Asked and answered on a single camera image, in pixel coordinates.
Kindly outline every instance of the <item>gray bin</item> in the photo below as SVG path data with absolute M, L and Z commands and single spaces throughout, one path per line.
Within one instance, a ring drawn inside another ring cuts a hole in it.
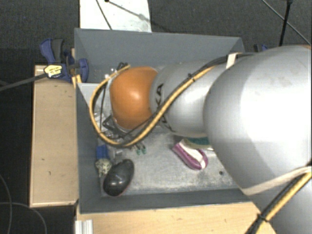
M 98 138 L 89 118 L 88 103 L 96 83 L 119 62 L 152 67 L 198 59 L 213 60 L 231 51 L 244 52 L 240 38 L 199 35 L 75 30 L 76 59 L 90 64 L 88 83 L 77 89 L 78 172 L 80 212 L 113 212 L 244 202 L 216 155 L 205 151 L 209 164 L 203 171 L 189 169 L 171 151 L 179 137 L 155 130 L 144 140 L 147 154 L 124 151 L 135 164 L 127 192 L 107 196 L 95 168 Z

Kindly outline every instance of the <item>teal object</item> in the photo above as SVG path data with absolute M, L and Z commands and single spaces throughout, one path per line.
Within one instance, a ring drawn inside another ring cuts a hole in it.
M 209 140 L 207 137 L 203 137 L 203 138 L 187 138 L 188 141 L 190 141 L 191 143 L 197 144 L 197 145 L 201 145 L 201 146 L 208 146 L 210 145 Z

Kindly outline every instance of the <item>black floor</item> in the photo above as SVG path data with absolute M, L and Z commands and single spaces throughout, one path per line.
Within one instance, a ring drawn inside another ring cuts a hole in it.
M 282 20 L 261 0 L 148 0 L 154 32 L 237 36 L 247 51 L 255 43 L 269 48 L 279 43 Z M 285 0 L 267 0 L 285 14 Z M 289 22 L 311 42 L 312 0 L 293 0 Z M 44 62 L 39 43 L 63 38 L 65 48 L 74 46 L 79 27 L 79 0 L 0 0 L 0 81 L 28 78 L 36 62 Z M 289 27 L 285 44 L 304 41 Z M 0 92 L 0 174 L 14 202 L 28 204 L 32 129 L 32 85 Z M 0 185 L 0 202 L 7 202 Z M 74 208 L 39 209 L 49 234 L 73 230 Z M 0 233 L 6 233 L 9 208 L 0 205 Z M 38 216 L 13 207 L 12 234 L 44 233 Z

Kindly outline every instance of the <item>cardboard surface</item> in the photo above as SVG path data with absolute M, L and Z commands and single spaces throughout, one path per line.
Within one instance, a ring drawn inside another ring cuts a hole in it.
M 36 66 L 42 74 L 44 66 Z M 75 90 L 44 78 L 34 84 L 30 207 L 73 205 L 78 199 Z

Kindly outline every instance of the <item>orange sphere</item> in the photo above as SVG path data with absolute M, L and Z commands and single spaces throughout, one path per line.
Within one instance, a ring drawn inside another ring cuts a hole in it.
M 152 115 L 149 94 L 156 75 L 157 71 L 151 67 L 134 67 L 113 80 L 111 105 L 119 126 L 133 129 Z

